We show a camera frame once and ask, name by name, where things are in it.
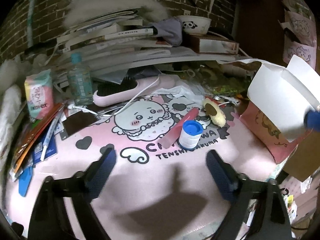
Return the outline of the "pink hair brush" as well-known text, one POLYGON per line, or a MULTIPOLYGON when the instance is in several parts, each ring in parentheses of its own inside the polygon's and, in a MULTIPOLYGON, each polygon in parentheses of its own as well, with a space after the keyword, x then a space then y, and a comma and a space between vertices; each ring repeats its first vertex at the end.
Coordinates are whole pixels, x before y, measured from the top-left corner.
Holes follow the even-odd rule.
POLYGON ((143 96, 151 94, 160 89, 171 89, 176 86, 179 80, 176 75, 159 75, 134 79, 125 77, 121 84, 104 82, 98 85, 93 94, 93 102, 99 107, 106 107, 116 103, 131 100, 136 95, 143 96))

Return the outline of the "black phone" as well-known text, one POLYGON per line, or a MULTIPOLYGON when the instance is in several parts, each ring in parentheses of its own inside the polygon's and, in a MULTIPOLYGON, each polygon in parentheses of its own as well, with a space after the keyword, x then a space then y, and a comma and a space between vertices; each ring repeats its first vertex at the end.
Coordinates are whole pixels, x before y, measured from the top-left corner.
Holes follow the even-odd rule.
POLYGON ((62 122, 64 127, 62 132, 62 140, 65 140, 67 137, 77 133, 78 131, 94 124, 99 119, 96 115, 92 113, 85 113, 79 111, 67 117, 65 121, 62 122))

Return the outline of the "pink printed desk mat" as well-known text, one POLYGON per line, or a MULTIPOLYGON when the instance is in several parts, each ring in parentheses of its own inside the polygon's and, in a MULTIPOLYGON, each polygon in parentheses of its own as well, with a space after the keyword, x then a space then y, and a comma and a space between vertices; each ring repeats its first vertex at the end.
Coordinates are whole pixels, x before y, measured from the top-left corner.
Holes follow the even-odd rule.
POLYGON ((233 105, 223 107, 227 124, 218 129, 204 117, 204 132, 194 151, 178 145, 163 148, 159 136, 184 114, 188 100, 166 95, 143 100, 137 108, 146 116, 152 106, 163 109, 168 119, 146 129, 137 141, 125 133, 127 111, 68 137, 56 136, 56 155, 37 164, 27 194, 9 180, 5 209, 13 221, 28 228, 40 187, 47 176, 68 178, 85 170, 112 144, 116 165, 92 206, 112 239, 205 239, 223 221, 229 202, 223 200, 208 168, 206 154, 216 150, 238 172, 266 181, 280 166, 265 145, 240 121, 233 105))

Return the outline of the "green tall water bottle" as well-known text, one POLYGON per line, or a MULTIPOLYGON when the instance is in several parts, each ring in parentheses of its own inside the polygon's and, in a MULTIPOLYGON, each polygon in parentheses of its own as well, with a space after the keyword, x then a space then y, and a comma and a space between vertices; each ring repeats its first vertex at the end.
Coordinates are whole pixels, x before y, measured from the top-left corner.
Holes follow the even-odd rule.
POLYGON ((77 106, 93 103, 93 87, 89 66, 82 61, 80 53, 71 55, 72 67, 67 72, 67 79, 72 96, 77 106))

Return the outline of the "blue flat card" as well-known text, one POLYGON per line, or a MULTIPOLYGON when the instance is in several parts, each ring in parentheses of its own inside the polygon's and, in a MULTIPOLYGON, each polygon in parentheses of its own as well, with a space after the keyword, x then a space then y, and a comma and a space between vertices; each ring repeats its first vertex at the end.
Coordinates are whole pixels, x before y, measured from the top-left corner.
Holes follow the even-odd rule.
POLYGON ((27 191, 31 183, 32 177, 33 177, 32 166, 27 167, 19 176, 18 192, 22 197, 25 197, 27 195, 27 191))

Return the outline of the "white storage box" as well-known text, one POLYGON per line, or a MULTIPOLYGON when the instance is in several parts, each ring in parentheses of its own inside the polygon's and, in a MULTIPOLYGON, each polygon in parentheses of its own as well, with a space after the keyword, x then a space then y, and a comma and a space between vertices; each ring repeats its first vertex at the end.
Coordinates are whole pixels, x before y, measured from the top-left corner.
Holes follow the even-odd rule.
POLYGON ((319 75, 293 56, 286 67, 259 60, 249 85, 249 103, 239 120, 253 134, 241 139, 246 159, 265 179, 277 165, 300 181, 319 168, 319 135, 304 127, 310 110, 319 112, 319 75))

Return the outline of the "yellow plush dog toy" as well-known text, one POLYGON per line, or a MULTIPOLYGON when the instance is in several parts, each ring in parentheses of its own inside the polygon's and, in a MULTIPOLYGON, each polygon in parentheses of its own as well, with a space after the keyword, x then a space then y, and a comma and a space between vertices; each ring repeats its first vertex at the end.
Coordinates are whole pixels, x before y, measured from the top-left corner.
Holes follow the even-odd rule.
POLYGON ((218 127, 223 127, 226 124, 226 116, 220 107, 212 100, 205 98, 203 100, 204 110, 210 117, 212 123, 218 127))

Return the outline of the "white panda bowl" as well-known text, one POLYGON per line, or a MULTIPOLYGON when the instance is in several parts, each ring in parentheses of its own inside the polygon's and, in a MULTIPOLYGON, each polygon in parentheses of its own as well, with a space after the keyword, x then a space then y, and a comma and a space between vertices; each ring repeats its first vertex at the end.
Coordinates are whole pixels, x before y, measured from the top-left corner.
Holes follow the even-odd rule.
POLYGON ((200 16, 177 16, 182 22, 182 29, 185 33, 196 36, 203 36, 208 33, 208 29, 212 20, 206 17, 200 16))

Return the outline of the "stack of books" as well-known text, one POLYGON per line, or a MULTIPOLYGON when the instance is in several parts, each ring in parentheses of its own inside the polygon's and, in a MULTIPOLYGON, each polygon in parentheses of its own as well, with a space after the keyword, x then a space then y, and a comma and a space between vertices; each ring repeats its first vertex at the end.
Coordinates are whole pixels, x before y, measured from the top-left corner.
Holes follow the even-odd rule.
POLYGON ((182 29, 182 43, 173 47, 161 37, 153 36, 142 8, 132 8, 100 15, 72 26, 59 36, 54 61, 58 83, 65 82, 72 67, 71 55, 80 53, 82 61, 95 77, 129 68, 134 62, 161 64, 184 60, 232 59, 240 52, 239 44, 220 35, 196 36, 182 29))

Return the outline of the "pink hanging wall organizer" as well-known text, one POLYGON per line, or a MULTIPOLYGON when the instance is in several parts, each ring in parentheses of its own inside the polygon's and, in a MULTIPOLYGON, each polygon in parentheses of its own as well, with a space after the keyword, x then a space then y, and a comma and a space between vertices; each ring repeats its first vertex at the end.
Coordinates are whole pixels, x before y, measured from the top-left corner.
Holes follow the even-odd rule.
POLYGON ((317 34, 314 14, 304 0, 283 0, 285 33, 283 61, 289 63, 293 55, 301 57, 316 68, 317 34))

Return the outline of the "blue cap white jar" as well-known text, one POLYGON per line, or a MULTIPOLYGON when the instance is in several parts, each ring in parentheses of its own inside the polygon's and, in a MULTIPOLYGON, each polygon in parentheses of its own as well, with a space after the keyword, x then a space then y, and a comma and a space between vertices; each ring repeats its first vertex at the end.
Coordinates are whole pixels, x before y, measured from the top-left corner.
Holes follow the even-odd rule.
POLYGON ((203 133, 203 127, 198 121, 188 120, 184 122, 178 139, 179 146, 184 150, 194 150, 203 133))

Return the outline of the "long pink bar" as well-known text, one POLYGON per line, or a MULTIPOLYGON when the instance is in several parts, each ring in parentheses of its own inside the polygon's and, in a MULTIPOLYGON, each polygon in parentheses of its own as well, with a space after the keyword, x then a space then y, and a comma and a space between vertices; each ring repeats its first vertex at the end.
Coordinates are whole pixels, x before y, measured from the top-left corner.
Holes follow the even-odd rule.
POLYGON ((192 108, 170 131, 161 139, 159 143, 165 149, 169 148, 180 136, 183 124, 186 121, 194 120, 199 114, 198 108, 192 108))

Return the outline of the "white pen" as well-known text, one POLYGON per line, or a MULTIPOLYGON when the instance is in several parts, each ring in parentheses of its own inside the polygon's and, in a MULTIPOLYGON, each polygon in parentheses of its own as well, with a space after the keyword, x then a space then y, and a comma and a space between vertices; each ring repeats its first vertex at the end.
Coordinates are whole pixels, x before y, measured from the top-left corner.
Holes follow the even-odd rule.
POLYGON ((52 122, 51 122, 51 124, 49 126, 48 132, 46 134, 45 140, 44 140, 43 145, 42 145, 42 153, 41 153, 40 161, 44 161, 44 159, 45 159, 45 155, 46 155, 50 140, 51 140, 51 138, 52 138, 52 136, 54 134, 54 131, 55 131, 56 126, 57 126, 57 123, 59 122, 62 113, 63 113, 63 107, 58 111, 58 113, 53 118, 53 120, 52 120, 52 122))

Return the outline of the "colourful tissue pack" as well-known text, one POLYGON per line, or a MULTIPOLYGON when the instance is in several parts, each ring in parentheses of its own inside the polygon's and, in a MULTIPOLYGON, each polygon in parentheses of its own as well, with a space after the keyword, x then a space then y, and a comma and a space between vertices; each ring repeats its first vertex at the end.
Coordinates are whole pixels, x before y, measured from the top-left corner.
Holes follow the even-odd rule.
POLYGON ((30 116, 43 119, 54 107, 51 70, 28 76, 24 88, 30 116))

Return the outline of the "purple cloth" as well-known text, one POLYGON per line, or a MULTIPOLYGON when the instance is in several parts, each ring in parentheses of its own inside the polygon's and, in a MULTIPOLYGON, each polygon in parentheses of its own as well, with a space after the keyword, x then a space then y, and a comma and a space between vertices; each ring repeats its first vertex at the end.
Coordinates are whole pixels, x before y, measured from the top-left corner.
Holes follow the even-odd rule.
POLYGON ((148 28, 153 29, 153 36, 163 38, 173 47, 178 47, 182 43, 182 21, 176 17, 168 18, 156 23, 149 23, 148 28))

